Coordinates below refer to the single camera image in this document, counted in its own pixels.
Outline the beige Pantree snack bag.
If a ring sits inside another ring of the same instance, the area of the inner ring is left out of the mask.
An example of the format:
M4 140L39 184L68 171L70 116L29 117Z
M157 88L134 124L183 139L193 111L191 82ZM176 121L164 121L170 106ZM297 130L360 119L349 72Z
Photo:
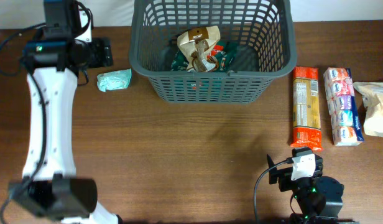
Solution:
M211 55L211 51L220 39L218 26L197 27L178 36L178 48L188 62L186 71L215 71L219 67L219 62Z

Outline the green Nescafe coffee bag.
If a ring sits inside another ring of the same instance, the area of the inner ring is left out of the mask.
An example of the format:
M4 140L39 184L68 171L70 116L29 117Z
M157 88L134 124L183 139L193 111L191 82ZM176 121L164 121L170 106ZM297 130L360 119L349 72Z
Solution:
M230 65L236 58L237 44L233 42L225 42L220 40L213 48L213 50L207 55L207 62L212 61L216 65L208 70L210 73L224 73L227 72L230 68ZM186 59L186 56L178 50L175 54L175 58L171 64L171 71L185 71L189 66L189 62ZM186 91L191 94L191 92L197 91L196 81L195 80L182 80L177 79L172 83L173 91L176 91L178 95L181 95L181 91L184 87L184 82L186 82Z

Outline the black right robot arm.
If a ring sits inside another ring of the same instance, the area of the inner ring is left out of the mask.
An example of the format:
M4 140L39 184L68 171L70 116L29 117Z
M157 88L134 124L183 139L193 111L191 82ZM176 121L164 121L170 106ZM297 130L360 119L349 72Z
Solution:
M288 218L276 223L330 223L357 224L338 215L343 207L344 185L336 179L323 175L323 158L309 147L292 150L292 156L274 163L267 156L269 183L278 184L281 192L291 191L290 201L297 202L300 212L292 210Z

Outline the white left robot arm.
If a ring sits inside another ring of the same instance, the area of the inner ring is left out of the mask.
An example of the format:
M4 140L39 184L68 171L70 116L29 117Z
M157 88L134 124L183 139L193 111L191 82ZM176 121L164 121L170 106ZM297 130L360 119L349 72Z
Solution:
M79 1L45 1L41 39L29 41L21 64L31 99L30 141L22 178L9 185L13 201L37 218L62 223L121 223L98 201L93 179L76 175L72 109L78 76L110 64L102 40L91 38L92 15Z

